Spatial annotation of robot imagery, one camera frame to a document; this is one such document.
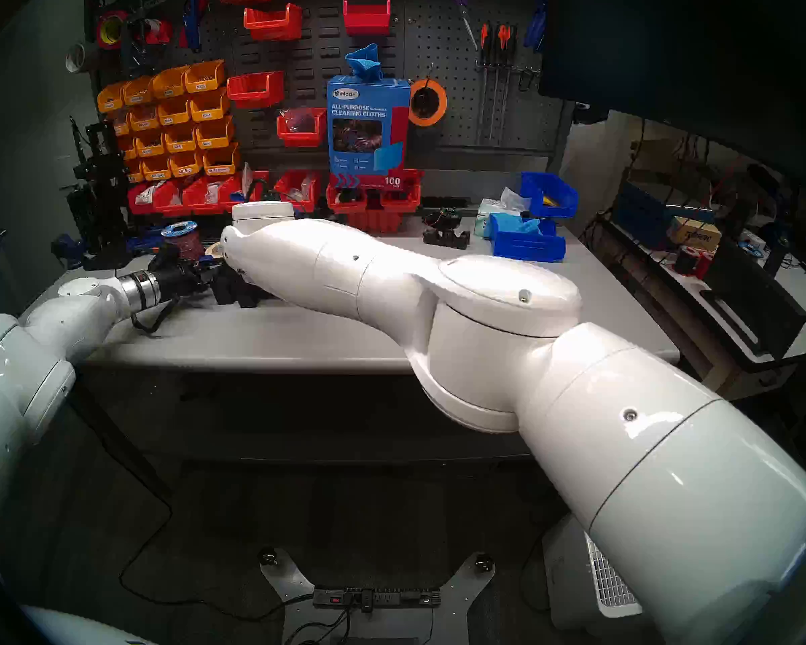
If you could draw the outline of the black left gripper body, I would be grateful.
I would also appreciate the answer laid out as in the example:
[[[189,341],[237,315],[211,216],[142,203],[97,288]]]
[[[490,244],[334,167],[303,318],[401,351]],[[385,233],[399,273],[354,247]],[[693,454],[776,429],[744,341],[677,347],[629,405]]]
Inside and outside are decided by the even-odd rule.
[[[204,291],[202,274],[193,262],[176,262],[153,269],[157,300],[174,300]]]

